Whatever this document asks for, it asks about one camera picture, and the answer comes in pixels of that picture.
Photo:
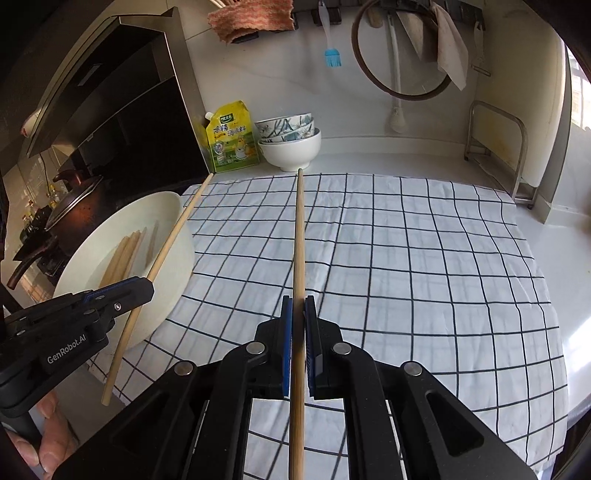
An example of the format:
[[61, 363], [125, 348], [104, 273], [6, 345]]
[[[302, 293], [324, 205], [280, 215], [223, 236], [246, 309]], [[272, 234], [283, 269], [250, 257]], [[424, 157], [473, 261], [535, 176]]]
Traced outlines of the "person left hand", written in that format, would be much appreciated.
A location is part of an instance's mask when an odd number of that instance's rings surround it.
[[80, 442], [62, 412], [54, 390], [45, 395], [35, 408], [44, 419], [38, 449], [11, 430], [7, 431], [7, 435], [25, 463], [31, 468], [41, 467], [43, 478], [51, 479], [57, 468], [77, 450]]

